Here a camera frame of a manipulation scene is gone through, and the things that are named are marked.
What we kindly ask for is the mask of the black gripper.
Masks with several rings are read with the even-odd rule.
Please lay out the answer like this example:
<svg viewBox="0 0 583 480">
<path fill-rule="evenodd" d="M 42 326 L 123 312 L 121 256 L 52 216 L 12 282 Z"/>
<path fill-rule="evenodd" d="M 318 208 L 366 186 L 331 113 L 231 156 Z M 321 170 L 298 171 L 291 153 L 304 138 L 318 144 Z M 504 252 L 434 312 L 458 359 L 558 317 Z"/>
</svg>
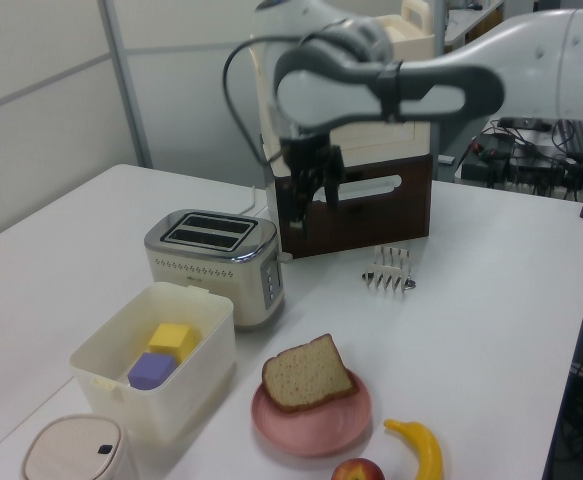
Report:
<svg viewBox="0 0 583 480">
<path fill-rule="evenodd" d="M 333 145 L 328 133 L 313 133 L 300 138 L 280 138 L 283 161 L 292 174 L 298 174 L 293 184 L 293 212 L 290 225 L 302 235 L 307 234 L 307 212 L 318 188 L 322 185 L 323 169 L 327 207 L 337 209 L 339 187 L 344 163 L 341 149 Z"/>
</svg>

